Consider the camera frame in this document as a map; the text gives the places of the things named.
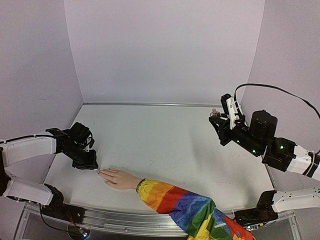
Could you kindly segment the glitter nail polish bottle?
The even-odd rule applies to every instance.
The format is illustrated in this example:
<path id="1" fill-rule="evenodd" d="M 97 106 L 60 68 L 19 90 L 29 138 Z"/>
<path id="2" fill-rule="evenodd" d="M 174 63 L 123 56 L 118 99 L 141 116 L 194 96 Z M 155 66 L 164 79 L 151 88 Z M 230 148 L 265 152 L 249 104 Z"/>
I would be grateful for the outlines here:
<path id="1" fill-rule="evenodd" d="M 209 116 L 211 118 L 220 118 L 222 115 L 219 111 L 217 111 L 215 108 L 213 108 Z"/>

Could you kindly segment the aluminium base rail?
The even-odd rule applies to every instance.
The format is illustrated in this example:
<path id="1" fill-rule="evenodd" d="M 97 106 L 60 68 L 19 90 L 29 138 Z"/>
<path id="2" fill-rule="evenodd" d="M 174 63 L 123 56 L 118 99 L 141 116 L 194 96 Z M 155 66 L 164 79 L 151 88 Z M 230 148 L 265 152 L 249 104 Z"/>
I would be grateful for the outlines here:
<path id="1" fill-rule="evenodd" d="M 56 223 L 67 224 L 71 227 L 81 227 L 89 231 L 99 230 L 112 234 L 123 234 L 145 237 L 182 237 L 186 233 L 172 220 L 168 214 L 158 213 L 139 213 L 103 210 L 97 208 L 83 208 L 76 205 L 67 205 L 67 213 L 71 213 L 72 218 L 65 215 L 62 218 L 54 218 L 48 210 L 40 210 L 37 203 L 26 203 L 21 214 L 20 226 L 26 226 L 32 216 L 44 217 Z M 267 225 L 275 225 L 281 221 L 289 224 L 289 232 L 292 236 L 292 229 L 296 223 L 295 213 L 290 211 L 273 214 L 267 219 L 261 215 L 261 219 L 246 219 L 249 210 L 239 210 L 228 212 L 229 218 L 233 218 L 248 231 L 259 231 Z"/>

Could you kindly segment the mannequin hand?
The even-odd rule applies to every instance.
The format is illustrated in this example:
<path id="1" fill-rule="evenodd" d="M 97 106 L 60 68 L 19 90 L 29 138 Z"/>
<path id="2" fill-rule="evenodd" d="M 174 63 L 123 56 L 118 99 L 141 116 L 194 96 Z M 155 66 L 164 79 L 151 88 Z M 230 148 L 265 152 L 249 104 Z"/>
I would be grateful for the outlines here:
<path id="1" fill-rule="evenodd" d="M 135 190 L 142 181 L 139 177 L 115 168 L 100 170 L 98 175 L 105 180 L 108 186 L 118 190 Z"/>

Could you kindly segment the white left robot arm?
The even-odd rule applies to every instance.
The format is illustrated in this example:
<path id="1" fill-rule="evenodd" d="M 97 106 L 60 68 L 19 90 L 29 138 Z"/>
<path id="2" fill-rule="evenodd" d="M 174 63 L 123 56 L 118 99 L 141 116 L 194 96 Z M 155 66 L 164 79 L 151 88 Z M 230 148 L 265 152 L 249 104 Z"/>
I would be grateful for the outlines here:
<path id="1" fill-rule="evenodd" d="M 9 171 L 10 167 L 33 159 L 64 155 L 77 170 L 97 170 L 97 153 L 91 130 L 79 123 L 61 130 L 48 128 L 41 133 L 23 135 L 0 141 L 0 195 L 17 202 L 37 204 L 40 214 L 82 223 L 85 209 L 65 202 L 63 193 L 55 186 L 21 178 Z"/>

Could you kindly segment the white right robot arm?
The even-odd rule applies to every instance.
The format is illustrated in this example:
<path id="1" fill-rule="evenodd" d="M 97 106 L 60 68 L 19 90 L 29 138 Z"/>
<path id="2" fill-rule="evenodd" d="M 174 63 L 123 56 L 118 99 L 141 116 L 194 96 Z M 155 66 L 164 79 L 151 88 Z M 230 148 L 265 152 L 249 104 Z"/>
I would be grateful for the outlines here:
<path id="1" fill-rule="evenodd" d="M 276 137 L 275 116 L 255 111 L 250 125 L 246 125 L 234 113 L 213 109 L 208 120 L 222 146 L 234 142 L 260 157 L 272 180 L 274 189 L 261 193 L 255 207 L 234 213 L 238 224 L 266 224 L 277 220 L 281 212 L 319 208 L 320 155 L 292 140 Z"/>

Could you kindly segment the rainbow coloured sleeve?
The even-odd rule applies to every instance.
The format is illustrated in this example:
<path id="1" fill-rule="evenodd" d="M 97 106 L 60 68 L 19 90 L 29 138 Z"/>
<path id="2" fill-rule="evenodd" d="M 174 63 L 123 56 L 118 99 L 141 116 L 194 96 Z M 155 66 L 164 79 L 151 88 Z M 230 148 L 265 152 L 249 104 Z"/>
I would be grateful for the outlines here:
<path id="1" fill-rule="evenodd" d="M 143 179 L 136 188 L 142 202 L 168 214 L 189 240 L 254 240 L 252 233 L 218 210 L 215 202 L 177 186 Z"/>

